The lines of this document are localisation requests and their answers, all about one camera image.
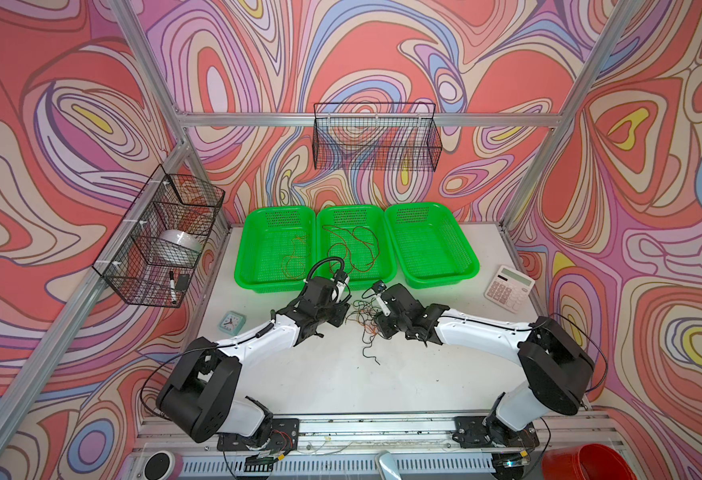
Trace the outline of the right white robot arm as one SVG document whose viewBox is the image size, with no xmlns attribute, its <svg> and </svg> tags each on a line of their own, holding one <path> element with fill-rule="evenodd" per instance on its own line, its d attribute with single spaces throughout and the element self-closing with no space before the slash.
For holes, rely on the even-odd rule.
<svg viewBox="0 0 702 480">
<path fill-rule="evenodd" d="M 375 323 L 383 338 L 403 333 L 425 345 L 468 347 L 523 370 L 521 384 L 501 393 L 477 425 L 456 427 L 453 440 L 461 447 L 514 447 L 546 414 L 574 416 L 581 409 L 595 361 L 553 318 L 503 322 L 444 304 L 425 306 L 404 285 L 382 281 L 373 284 L 372 292 L 380 309 Z"/>
</svg>

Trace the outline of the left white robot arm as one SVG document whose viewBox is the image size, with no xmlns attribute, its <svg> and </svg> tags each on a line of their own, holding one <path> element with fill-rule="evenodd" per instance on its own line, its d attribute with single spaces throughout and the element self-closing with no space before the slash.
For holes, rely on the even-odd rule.
<svg viewBox="0 0 702 480">
<path fill-rule="evenodd" d="M 229 340 L 194 340 L 177 356 L 157 396 L 158 412 L 196 443 L 222 435 L 255 449 L 272 436 L 284 438 L 274 430 L 273 413 L 265 405 L 237 397 L 240 378 L 269 356 L 318 336 L 321 325 L 341 326 L 350 308 L 348 283 L 344 259 L 322 259 L 309 270 L 300 293 L 273 310 L 260 328 Z"/>
</svg>

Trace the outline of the right green plastic basket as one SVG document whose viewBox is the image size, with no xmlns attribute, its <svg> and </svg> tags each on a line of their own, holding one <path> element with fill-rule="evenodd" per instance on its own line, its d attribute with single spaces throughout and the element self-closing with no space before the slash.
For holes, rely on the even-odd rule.
<svg viewBox="0 0 702 480">
<path fill-rule="evenodd" d="M 446 206 L 435 202 L 399 204 L 387 208 L 384 215 L 410 287 L 454 285 L 479 273 L 478 257 Z"/>
</svg>

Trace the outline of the green plastic basket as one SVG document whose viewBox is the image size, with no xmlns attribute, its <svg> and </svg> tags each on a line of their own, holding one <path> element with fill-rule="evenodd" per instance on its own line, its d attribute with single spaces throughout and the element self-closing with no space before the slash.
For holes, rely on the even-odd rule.
<svg viewBox="0 0 702 480">
<path fill-rule="evenodd" d="M 478 257 L 446 206 L 435 202 L 399 204 L 387 208 L 384 215 L 410 287 L 454 285 L 479 273 Z"/>
<path fill-rule="evenodd" d="M 396 277 L 397 260 L 382 208 L 352 205 L 323 209 L 316 217 L 316 235 L 318 259 L 342 258 L 349 286 L 355 292 Z"/>
<path fill-rule="evenodd" d="M 234 278 L 256 293 L 296 292 L 315 263 L 316 214 L 305 206 L 265 207 L 245 221 Z"/>
</svg>

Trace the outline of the left green plastic basket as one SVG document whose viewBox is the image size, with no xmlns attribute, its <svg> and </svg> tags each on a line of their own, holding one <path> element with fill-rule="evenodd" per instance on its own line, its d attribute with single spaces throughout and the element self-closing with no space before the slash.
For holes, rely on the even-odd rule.
<svg viewBox="0 0 702 480">
<path fill-rule="evenodd" d="M 265 207 L 245 221 L 234 278 L 256 293 L 296 292 L 315 263 L 316 214 L 305 206 Z"/>
</svg>

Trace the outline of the middle green plastic basket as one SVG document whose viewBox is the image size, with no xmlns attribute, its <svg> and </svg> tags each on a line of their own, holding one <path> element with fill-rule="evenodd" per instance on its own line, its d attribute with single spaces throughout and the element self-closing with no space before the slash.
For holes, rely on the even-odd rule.
<svg viewBox="0 0 702 480">
<path fill-rule="evenodd" d="M 342 258 L 349 286 L 355 292 L 396 277 L 397 260 L 382 208 L 352 205 L 323 209 L 316 217 L 316 235 L 318 259 Z"/>
</svg>

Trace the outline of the small green alarm clock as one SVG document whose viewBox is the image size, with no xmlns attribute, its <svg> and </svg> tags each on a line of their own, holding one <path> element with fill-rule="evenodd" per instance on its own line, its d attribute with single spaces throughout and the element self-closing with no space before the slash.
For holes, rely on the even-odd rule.
<svg viewBox="0 0 702 480">
<path fill-rule="evenodd" d="M 235 311 L 226 312 L 218 323 L 218 329 L 226 335 L 236 336 L 246 324 L 246 316 Z"/>
</svg>

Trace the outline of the white pink calculator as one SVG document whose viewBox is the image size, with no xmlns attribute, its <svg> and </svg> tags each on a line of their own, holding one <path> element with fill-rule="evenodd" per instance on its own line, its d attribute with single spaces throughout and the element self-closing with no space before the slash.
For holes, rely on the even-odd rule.
<svg viewBox="0 0 702 480">
<path fill-rule="evenodd" d="M 529 298 L 535 280 L 522 272 L 501 265 L 485 291 L 485 298 L 513 313 L 518 313 Z"/>
</svg>

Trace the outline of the grey round speaker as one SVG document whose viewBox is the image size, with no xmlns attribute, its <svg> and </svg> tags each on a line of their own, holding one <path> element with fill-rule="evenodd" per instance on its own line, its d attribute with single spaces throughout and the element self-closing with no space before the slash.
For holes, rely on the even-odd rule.
<svg viewBox="0 0 702 480">
<path fill-rule="evenodd" d="M 143 479 L 145 480 L 169 480 L 172 478 L 177 466 L 177 460 L 173 453 L 168 451 L 158 451 L 152 454 L 144 463 Z"/>
</svg>

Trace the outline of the red bucket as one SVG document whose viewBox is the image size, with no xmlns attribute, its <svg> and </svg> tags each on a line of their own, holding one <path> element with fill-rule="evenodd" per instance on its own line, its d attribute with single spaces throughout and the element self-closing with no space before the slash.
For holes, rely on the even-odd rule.
<svg viewBox="0 0 702 480">
<path fill-rule="evenodd" d="M 545 479 L 631 478 L 617 452 L 601 444 L 584 444 L 552 450 L 543 457 L 542 471 Z"/>
</svg>

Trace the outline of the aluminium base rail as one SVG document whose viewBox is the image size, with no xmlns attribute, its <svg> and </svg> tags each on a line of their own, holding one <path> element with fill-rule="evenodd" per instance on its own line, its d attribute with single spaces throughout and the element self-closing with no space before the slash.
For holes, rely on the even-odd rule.
<svg viewBox="0 0 702 480">
<path fill-rule="evenodd" d="M 617 451 L 629 466 L 636 460 L 605 412 L 573 417 L 548 415 L 534 423 L 529 439 L 512 447 L 463 448 L 457 441 L 458 411 L 373 414 L 303 414 L 295 447 L 272 466 L 248 467 L 249 452 L 227 452 L 218 439 L 197 444 L 162 422 L 139 434 L 122 479 L 143 479 L 150 461 L 169 458 L 169 479 L 377 479 L 379 457 L 390 453 L 403 478 L 489 478 L 502 457 L 521 451 L 524 478 L 541 476 L 541 453 L 598 443 Z"/>
</svg>

